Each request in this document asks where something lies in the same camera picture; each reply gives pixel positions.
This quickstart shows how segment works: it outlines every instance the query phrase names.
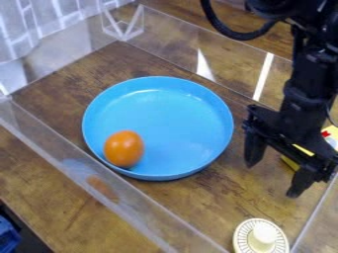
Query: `wooden table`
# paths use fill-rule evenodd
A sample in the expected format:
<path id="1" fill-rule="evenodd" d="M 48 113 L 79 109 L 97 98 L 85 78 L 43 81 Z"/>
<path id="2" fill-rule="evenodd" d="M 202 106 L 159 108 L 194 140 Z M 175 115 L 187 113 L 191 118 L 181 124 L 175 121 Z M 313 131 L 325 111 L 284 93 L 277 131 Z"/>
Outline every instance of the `wooden table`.
<path id="1" fill-rule="evenodd" d="M 213 30 L 198 1 L 145 2 Z M 230 7 L 221 6 L 219 10 L 221 17 L 239 30 L 250 30 L 262 23 L 254 15 Z M 249 44 L 290 57 L 288 25 L 280 24 L 264 38 Z M 237 92 L 129 44 L 115 42 L 18 92 L 14 99 L 89 151 L 81 133 L 82 115 L 89 103 L 111 84 L 149 75 L 182 77 L 213 89 L 231 108 L 237 129 L 229 151 L 207 170 L 166 183 L 126 180 L 225 248 L 233 248 L 234 229 L 250 217 L 273 220 L 288 231 L 293 243 L 325 185 L 314 185 L 297 201 L 288 199 L 285 191 L 292 171 L 273 150 L 268 151 L 258 168 L 248 170 L 242 157 L 241 122 L 246 117 L 245 106 L 253 102 Z M 162 252 L 154 242 L 87 195 L 3 127 L 0 157 L 0 198 L 55 252 Z"/>

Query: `clear acrylic enclosure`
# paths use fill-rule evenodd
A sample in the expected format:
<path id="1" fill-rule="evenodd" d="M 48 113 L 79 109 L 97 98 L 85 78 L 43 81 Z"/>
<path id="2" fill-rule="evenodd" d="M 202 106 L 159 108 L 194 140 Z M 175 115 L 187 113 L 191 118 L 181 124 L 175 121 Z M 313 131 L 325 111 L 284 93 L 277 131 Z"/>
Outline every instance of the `clear acrylic enclosure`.
<path id="1" fill-rule="evenodd" d="M 281 155 L 269 149 L 252 170 L 244 160 L 246 107 L 280 107 L 290 61 L 142 1 L 102 0 L 101 11 L 44 37 L 24 57 L 0 64 L 2 126 L 166 252 L 233 252 L 237 225 L 252 217 L 282 228 L 292 252 L 337 252 L 337 180 L 314 184 L 292 200 L 285 192 L 293 171 Z M 162 183 L 109 169 L 81 132 L 95 96 L 147 75 L 205 85 L 227 103 L 235 122 L 217 161 L 191 177 Z"/>

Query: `blue bowl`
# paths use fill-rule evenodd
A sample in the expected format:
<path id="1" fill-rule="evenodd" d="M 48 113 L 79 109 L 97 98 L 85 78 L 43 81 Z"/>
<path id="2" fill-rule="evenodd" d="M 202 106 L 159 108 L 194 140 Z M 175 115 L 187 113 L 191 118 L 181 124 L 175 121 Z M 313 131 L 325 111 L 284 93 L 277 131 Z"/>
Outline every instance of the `blue bowl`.
<path id="1" fill-rule="evenodd" d="M 146 152 L 126 170 L 105 158 L 103 145 L 117 131 L 142 137 Z M 199 84 L 174 77 L 131 79 L 110 87 L 85 112 L 85 141 L 98 158 L 119 173 L 166 181 L 202 170 L 231 140 L 233 115 L 223 100 Z"/>

